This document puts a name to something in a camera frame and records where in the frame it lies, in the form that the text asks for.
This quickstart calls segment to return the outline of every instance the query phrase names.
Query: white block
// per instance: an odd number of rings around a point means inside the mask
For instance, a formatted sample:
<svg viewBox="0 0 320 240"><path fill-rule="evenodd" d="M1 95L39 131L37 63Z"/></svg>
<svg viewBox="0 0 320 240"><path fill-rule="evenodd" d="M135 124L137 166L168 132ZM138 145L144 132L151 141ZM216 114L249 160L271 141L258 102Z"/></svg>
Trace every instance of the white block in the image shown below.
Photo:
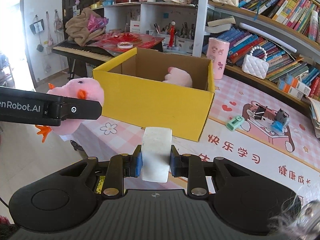
<svg viewBox="0 0 320 240"><path fill-rule="evenodd" d="M142 180L165 183L170 167L172 130L146 127L142 139Z"/></svg>

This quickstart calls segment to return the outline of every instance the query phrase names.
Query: orange plush feet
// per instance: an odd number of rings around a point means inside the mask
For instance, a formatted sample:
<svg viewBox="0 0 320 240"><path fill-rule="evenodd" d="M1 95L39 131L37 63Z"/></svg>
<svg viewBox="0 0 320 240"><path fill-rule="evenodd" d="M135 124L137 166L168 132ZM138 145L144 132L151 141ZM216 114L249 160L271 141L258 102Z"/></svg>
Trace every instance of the orange plush feet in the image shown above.
<svg viewBox="0 0 320 240"><path fill-rule="evenodd" d="M43 135L42 143L44 143L45 139L47 138L48 134L52 131L52 129L50 128L50 126L44 126L44 125L36 125L36 127L40 129L40 131L37 132L37 134Z"/></svg>

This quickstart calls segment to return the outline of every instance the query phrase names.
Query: plush toy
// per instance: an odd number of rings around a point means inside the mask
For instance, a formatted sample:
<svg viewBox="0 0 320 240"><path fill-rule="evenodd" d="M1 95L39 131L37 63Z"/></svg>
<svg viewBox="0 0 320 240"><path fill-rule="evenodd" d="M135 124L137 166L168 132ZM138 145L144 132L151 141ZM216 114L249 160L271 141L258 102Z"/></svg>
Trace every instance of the plush toy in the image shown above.
<svg viewBox="0 0 320 240"><path fill-rule="evenodd" d="M176 67L169 67L168 72L169 74L165 75L163 82L183 87L192 87L191 76L186 71Z"/></svg>
<svg viewBox="0 0 320 240"><path fill-rule="evenodd" d="M103 106L104 103L103 89L99 82L92 78L72 79L62 87L55 87L54 85L49 84L49 89L50 90L47 92L47 94L98 101L101 106ZM61 121L60 126L36 125L36 127L40 129L37 134L43 135L42 142L44 143L51 131L58 135L72 134L78 129L79 125L83 121L84 120L79 119L67 119Z"/></svg>

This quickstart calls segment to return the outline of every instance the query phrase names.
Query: brown towel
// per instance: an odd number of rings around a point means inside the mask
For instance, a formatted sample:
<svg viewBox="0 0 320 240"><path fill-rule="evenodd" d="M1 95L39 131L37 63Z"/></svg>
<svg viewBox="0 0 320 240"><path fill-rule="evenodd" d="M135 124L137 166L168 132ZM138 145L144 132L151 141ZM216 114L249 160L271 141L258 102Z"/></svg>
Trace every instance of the brown towel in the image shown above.
<svg viewBox="0 0 320 240"><path fill-rule="evenodd" d="M74 40L78 45L84 46L88 41L105 33L106 27L98 29L93 33L89 32L87 26L92 14L96 18L101 18L100 15L90 8L84 8L80 15L74 16L66 23L66 33L69 35L69 40Z"/></svg>

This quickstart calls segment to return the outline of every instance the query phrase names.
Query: pearl handle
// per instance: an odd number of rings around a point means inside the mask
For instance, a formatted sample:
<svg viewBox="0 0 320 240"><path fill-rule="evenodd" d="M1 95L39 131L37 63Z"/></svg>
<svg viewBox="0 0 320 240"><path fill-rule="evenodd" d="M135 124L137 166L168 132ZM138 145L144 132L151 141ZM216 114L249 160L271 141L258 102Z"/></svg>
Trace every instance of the pearl handle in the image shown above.
<svg viewBox="0 0 320 240"><path fill-rule="evenodd" d="M263 53L264 53L264 57L263 57L263 61L267 61L267 52L266 52L266 50L263 48L263 47L261 47L261 46L256 46L256 47L253 47L251 50L250 50L250 56L252 56L252 54L253 54L253 52L255 51L255 50L257 50L257 49L261 49L262 51L263 51Z"/></svg>

